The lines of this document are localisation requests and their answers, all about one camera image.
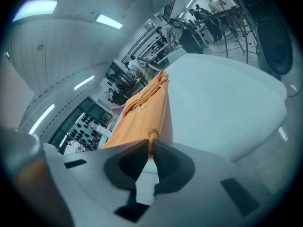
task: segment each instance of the white curved surface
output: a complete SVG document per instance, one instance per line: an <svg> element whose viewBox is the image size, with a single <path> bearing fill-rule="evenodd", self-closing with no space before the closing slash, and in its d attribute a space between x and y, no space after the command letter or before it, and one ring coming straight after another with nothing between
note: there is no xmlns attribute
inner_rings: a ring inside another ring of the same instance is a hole
<svg viewBox="0 0 303 227"><path fill-rule="evenodd" d="M250 65L186 54L166 71L170 82L163 142L236 160L260 146L286 117L285 86Z"/></svg>

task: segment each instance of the wall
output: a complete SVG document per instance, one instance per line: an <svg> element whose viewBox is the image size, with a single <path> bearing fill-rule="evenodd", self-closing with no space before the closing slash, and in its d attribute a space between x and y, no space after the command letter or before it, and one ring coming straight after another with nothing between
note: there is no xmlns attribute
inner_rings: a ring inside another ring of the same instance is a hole
<svg viewBox="0 0 303 227"><path fill-rule="evenodd" d="M128 42L122 47L119 54L115 58L117 61L121 61L127 52L133 47L133 45L142 37L143 34L146 33L146 28L144 26L140 26L135 32L134 35L128 40Z"/></svg>
<svg viewBox="0 0 303 227"><path fill-rule="evenodd" d="M171 18L179 18L180 14L182 12L184 12L184 14L185 14L191 8L192 4L194 4L195 0L191 3L191 5L188 8L186 8L186 6L188 5L188 3L190 1L191 0L176 0L174 8L173 8L173 10L171 12L170 17Z"/></svg>

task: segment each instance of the fluorescent light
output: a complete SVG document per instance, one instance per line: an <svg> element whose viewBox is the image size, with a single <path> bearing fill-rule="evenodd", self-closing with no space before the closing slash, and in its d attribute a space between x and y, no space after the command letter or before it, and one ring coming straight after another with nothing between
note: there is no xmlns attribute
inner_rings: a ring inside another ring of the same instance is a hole
<svg viewBox="0 0 303 227"><path fill-rule="evenodd" d="M79 87L81 87L82 85L84 85L85 83L87 83L88 81L92 80L94 78L94 76L91 76L90 78L87 78L86 80L84 80L83 82L79 83L77 86L74 87L74 91L76 89L78 89Z"/></svg>
<svg viewBox="0 0 303 227"><path fill-rule="evenodd" d="M64 138L63 138L63 140L61 141L59 147L61 147L61 146L63 145L63 143L65 142L66 138L67 138L67 135L64 136Z"/></svg>
<svg viewBox="0 0 303 227"><path fill-rule="evenodd" d="M84 113L81 114L81 116L79 117L79 119L80 119L83 115L84 115ZM79 119L77 119L77 121L75 122L75 124L79 121Z"/></svg>
<svg viewBox="0 0 303 227"><path fill-rule="evenodd" d="M284 141L288 141L288 136L286 135L285 131L283 130L282 127L279 128L279 133L282 136L282 138L284 139Z"/></svg>
<svg viewBox="0 0 303 227"><path fill-rule="evenodd" d="M185 8L187 9L192 2L193 0L191 0Z"/></svg>
<svg viewBox="0 0 303 227"><path fill-rule="evenodd" d="M57 2L55 0L33 0L27 1L22 7L19 9L17 14L15 15L13 22L22 19L24 17L41 15L41 14L52 14L55 7L57 6Z"/></svg>
<svg viewBox="0 0 303 227"><path fill-rule="evenodd" d="M53 108L55 108L55 105L54 104L50 105L49 108L40 116L40 118L37 120L34 126L30 129L29 131L30 134L35 132L36 128L39 126L42 120L49 114L49 112L53 110Z"/></svg>
<svg viewBox="0 0 303 227"><path fill-rule="evenodd" d="M111 19L109 17L106 17L103 14L99 15L99 17L96 19L96 21L99 22L99 23L102 23L102 24L112 26L112 27L117 28L117 29L120 29L123 26L119 22L114 21L113 19Z"/></svg>
<svg viewBox="0 0 303 227"><path fill-rule="evenodd" d="M290 85L296 92L299 92L298 89L292 84Z"/></svg>

